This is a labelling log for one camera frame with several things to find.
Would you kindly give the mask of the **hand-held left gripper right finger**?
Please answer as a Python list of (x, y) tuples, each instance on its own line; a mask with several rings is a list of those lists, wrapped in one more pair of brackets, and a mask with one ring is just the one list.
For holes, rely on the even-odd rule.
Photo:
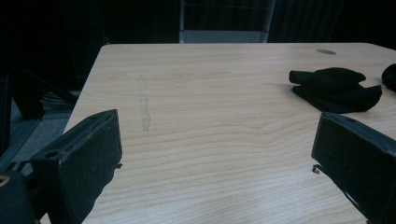
[(311, 157), (370, 224), (396, 224), (396, 140), (325, 112)]

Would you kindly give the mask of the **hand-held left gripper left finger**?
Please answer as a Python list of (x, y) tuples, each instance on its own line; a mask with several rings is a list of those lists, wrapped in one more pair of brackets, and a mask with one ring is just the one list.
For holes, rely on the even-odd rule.
[(85, 118), (31, 158), (52, 224), (81, 224), (120, 167), (118, 111)]

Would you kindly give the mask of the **black sock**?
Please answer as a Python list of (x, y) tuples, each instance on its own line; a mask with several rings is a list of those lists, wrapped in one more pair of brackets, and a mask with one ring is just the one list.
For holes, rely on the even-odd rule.
[(380, 85), (365, 88), (364, 74), (331, 67), (315, 72), (290, 71), (292, 91), (322, 112), (337, 114), (365, 112), (380, 100)]
[(396, 92), (396, 63), (388, 66), (382, 73), (381, 78), (386, 87)]

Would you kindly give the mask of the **black metal stand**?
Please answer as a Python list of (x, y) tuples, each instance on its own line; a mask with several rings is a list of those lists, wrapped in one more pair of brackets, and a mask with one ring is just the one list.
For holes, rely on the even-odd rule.
[(42, 119), (45, 110), (41, 104), (35, 86), (48, 89), (66, 100), (75, 104), (77, 96), (63, 90), (29, 71), (23, 70), (21, 74), (0, 72), (0, 156), (10, 148), (10, 122), (11, 100), (17, 105), (24, 119)]

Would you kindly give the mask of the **white metal table frame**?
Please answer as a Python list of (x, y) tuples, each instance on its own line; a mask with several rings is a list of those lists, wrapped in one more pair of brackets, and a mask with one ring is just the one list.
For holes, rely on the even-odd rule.
[(180, 43), (264, 43), (276, 0), (180, 0)]

